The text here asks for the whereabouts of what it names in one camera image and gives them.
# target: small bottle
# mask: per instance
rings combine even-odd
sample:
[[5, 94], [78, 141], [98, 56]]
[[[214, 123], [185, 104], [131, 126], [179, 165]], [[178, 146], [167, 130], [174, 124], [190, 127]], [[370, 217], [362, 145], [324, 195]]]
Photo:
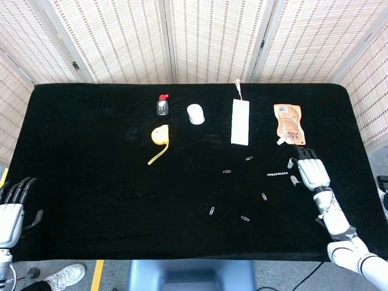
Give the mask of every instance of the small bottle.
[[159, 101], [156, 103], [156, 114], [158, 116], [169, 115], [169, 102], [167, 101], [168, 97], [168, 94], [161, 94], [159, 96]]

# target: sneaker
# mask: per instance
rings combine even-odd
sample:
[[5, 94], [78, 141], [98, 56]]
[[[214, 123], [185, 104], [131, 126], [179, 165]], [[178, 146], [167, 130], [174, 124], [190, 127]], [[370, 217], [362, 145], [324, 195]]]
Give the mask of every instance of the sneaker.
[[62, 291], [66, 287], [74, 285], [85, 276], [86, 268], [81, 264], [74, 264], [67, 266], [58, 273], [47, 277], [46, 281], [52, 291]]

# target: blue chair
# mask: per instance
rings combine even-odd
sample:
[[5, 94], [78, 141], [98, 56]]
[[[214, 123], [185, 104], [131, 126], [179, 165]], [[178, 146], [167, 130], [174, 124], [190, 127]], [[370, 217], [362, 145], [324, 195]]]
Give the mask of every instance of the blue chair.
[[252, 261], [133, 260], [127, 291], [256, 291]]

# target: red bottle cap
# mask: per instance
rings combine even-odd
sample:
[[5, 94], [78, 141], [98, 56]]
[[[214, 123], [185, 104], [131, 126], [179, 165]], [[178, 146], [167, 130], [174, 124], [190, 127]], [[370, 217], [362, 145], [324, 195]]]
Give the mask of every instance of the red bottle cap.
[[159, 100], [166, 100], [168, 97], [169, 97], [168, 94], [161, 94], [161, 95], [159, 96]]

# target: white computer mouse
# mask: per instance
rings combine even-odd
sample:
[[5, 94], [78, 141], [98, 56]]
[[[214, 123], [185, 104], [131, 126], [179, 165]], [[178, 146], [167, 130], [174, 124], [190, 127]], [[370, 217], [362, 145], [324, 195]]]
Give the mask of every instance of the white computer mouse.
[[198, 125], [204, 123], [204, 111], [198, 104], [192, 104], [188, 106], [187, 113], [189, 114], [189, 119], [192, 124]]

